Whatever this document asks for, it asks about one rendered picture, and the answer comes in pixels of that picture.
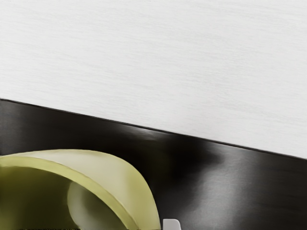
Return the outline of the pale yellow-green cup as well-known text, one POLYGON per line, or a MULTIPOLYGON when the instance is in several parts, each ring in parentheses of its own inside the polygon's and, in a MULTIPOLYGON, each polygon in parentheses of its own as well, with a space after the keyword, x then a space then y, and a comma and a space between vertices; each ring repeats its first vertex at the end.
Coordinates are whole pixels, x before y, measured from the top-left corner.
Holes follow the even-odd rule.
POLYGON ((142 174, 111 154, 52 149, 0 156, 0 230, 161 230, 142 174))

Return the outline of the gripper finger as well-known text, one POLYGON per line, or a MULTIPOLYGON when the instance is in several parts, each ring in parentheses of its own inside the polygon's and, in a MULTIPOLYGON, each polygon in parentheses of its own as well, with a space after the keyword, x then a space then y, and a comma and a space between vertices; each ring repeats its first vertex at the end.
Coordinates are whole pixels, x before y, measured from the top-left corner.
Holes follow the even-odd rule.
POLYGON ((162 230, 181 230, 181 224, 177 219, 165 218, 163 219, 162 230))

